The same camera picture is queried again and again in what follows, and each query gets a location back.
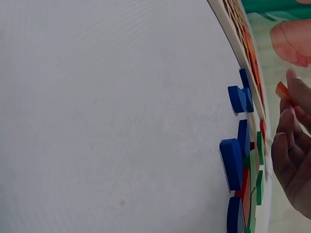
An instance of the child's hand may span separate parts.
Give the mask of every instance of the child's hand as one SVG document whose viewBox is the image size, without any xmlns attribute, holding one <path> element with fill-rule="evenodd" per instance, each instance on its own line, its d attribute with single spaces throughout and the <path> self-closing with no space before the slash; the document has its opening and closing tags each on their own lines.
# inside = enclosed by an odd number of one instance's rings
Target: child's hand
<svg viewBox="0 0 311 233">
<path fill-rule="evenodd" d="M 272 145 L 273 168 L 292 206 L 311 219 L 311 89 L 293 70 L 286 74 L 288 90 L 299 107 L 281 100 L 280 120 Z"/>
</svg>

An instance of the blue puzzle piece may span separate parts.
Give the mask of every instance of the blue puzzle piece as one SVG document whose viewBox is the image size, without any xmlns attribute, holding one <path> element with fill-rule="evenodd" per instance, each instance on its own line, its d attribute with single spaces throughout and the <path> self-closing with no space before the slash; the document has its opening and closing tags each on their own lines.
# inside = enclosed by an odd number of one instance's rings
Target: blue puzzle piece
<svg viewBox="0 0 311 233">
<path fill-rule="evenodd" d="M 243 87 L 251 89 L 251 86 L 249 84 L 250 76 L 246 69 L 240 69 L 240 77 L 242 79 Z"/>
<path fill-rule="evenodd" d="M 246 97 L 246 110 L 248 113 L 254 112 L 253 97 L 249 88 L 243 88 L 242 91 Z"/>
<path fill-rule="evenodd" d="M 236 113 L 246 112 L 246 96 L 238 86 L 228 87 L 232 108 Z"/>
<path fill-rule="evenodd" d="M 244 229 L 242 200 L 240 197 L 231 197 L 227 213 L 227 233 L 243 233 Z"/>
<path fill-rule="evenodd" d="M 238 141 L 242 156 L 248 157 L 251 150 L 251 139 L 247 120 L 240 120 L 239 122 Z"/>
<path fill-rule="evenodd" d="M 235 138 L 226 139 L 221 141 L 219 148 L 223 157 L 230 190 L 240 190 L 243 180 L 243 163 L 239 142 Z"/>
</svg>

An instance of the green block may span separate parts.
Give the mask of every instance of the green block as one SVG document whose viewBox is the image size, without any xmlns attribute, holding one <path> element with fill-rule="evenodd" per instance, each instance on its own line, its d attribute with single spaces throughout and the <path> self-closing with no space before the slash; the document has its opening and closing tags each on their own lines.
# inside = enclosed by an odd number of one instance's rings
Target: green block
<svg viewBox="0 0 311 233">
<path fill-rule="evenodd" d="M 257 169 L 256 169 L 256 153 L 252 150 L 248 157 L 243 158 L 243 167 L 247 167 L 250 170 L 251 176 L 251 191 L 256 187 Z"/>
<path fill-rule="evenodd" d="M 262 196 L 263 196 L 263 171 L 258 172 L 257 181 L 256 181 L 256 190 L 257 190 L 257 205 L 261 205 Z"/>
<path fill-rule="evenodd" d="M 259 162 L 260 165 L 264 165 L 264 141 L 262 137 L 262 133 L 257 132 L 257 148 L 259 153 Z"/>
<path fill-rule="evenodd" d="M 252 226 L 254 225 L 255 221 L 255 216 L 256 216 L 256 206 L 257 206 L 257 190 L 252 192 L 251 195 L 251 206 L 250 206 L 250 212 L 249 212 L 249 217 L 248 217 L 248 225 L 246 227 L 246 230 L 251 231 Z"/>
<path fill-rule="evenodd" d="M 256 218 L 255 218 L 251 228 L 250 229 L 245 229 L 244 233 L 255 233 L 255 229 L 256 229 Z"/>
</svg>

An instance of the puzzle piece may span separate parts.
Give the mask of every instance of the puzzle piece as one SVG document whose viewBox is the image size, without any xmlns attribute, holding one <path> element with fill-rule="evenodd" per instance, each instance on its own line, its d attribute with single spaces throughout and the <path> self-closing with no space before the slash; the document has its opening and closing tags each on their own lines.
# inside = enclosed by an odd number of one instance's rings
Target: puzzle piece
<svg viewBox="0 0 311 233">
<path fill-rule="evenodd" d="M 251 231 L 251 227 L 254 225 L 255 216 L 256 216 L 256 206 L 257 206 L 257 191 L 256 188 L 251 194 L 251 207 L 249 210 L 248 225 L 246 227 L 247 231 Z"/>
<path fill-rule="evenodd" d="M 229 97 L 235 113 L 246 112 L 246 96 L 238 86 L 228 87 Z"/>
<path fill-rule="evenodd" d="M 255 149 L 255 142 L 251 142 L 250 150 L 254 150 L 254 149 Z"/>
<path fill-rule="evenodd" d="M 242 79 L 242 83 L 243 83 L 243 87 L 244 88 L 251 88 L 250 84 L 249 84 L 249 74 L 248 71 L 246 69 L 240 69 L 240 77 Z"/>
<path fill-rule="evenodd" d="M 234 196 L 242 199 L 245 227 L 247 227 L 251 203 L 251 178 L 249 168 L 243 168 L 242 189 L 236 191 Z"/>
<path fill-rule="evenodd" d="M 267 147 L 266 147 L 266 123 L 264 120 L 260 120 L 259 123 L 260 126 L 260 131 L 262 132 L 262 139 L 263 139 L 263 144 L 264 144 L 264 155 L 267 154 Z"/>
<path fill-rule="evenodd" d="M 246 110 L 248 113 L 254 112 L 253 97 L 249 88 L 243 88 L 242 91 L 246 97 Z"/>
<path fill-rule="evenodd" d="M 247 120 L 239 121 L 238 141 L 242 156 L 248 157 L 250 152 L 250 135 Z"/>
<path fill-rule="evenodd" d="M 257 190 L 257 205 L 262 204 L 263 196 L 263 171 L 258 172 L 257 181 L 256 181 L 256 190 Z"/>
<path fill-rule="evenodd" d="M 255 233 L 255 229 L 256 229 L 256 218 L 253 222 L 253 225 L 251 226 L 251 229 L 245 229 L 244 233 Z"/>
<path fill-rule="evenodd" d="M 230 190 L 240 190 L 242 187 L 243 165 L 239 142 L 235 138 L 226 139 L 221 141 L 219 148 L 223 157 Z"/>
<path fill-rule="evenodd" d="M 243 158 L 243 167 L 249 168 L 251 178 L 251 192 L 256 187 L 257 172 L 259 170 L 259 163 L 256 164 L 256 153 L 252 150 L 248 157 Z"/>
<path fill-rule="evenodd" d="M 257 132 L 257 148 L 259 153 L 260 165 L 264 165 L 264 142 L 262 133 L 260 131 Z"/>
<path fill-rule="evenodd" d="M 227 233 L 243 233 L 244 229 L 242 200 L 240 197 L 231 197 L 227 213 Z"/>
<path fill-rule="evenodd" d="M 279 82 L 276 86 L 276 94 L 281 99 L 289 99 L 290 102 L 292 102 L 293 106 L 296 107 L 297 103 L 293 100 L 290 92 L 288 91 L 287 87 L 282 83 Z"/>
</svg>

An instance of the wooden frame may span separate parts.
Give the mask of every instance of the wooden frame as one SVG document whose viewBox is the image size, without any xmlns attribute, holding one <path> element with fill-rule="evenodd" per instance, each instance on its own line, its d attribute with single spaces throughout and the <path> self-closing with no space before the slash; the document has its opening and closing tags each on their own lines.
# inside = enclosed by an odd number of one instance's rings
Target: wooden frame
<svg viewBox="0 0 311 233">
<path fill-rule="evenodd" d="M 255 107 L 261 120 L 266 121 L 265 105 L 257 56 L 249 32 L 247 19 L 239 0 L 207 0 L 224 29 L 242 68 L 250 73 L 250 85 Z"/>
</svg>

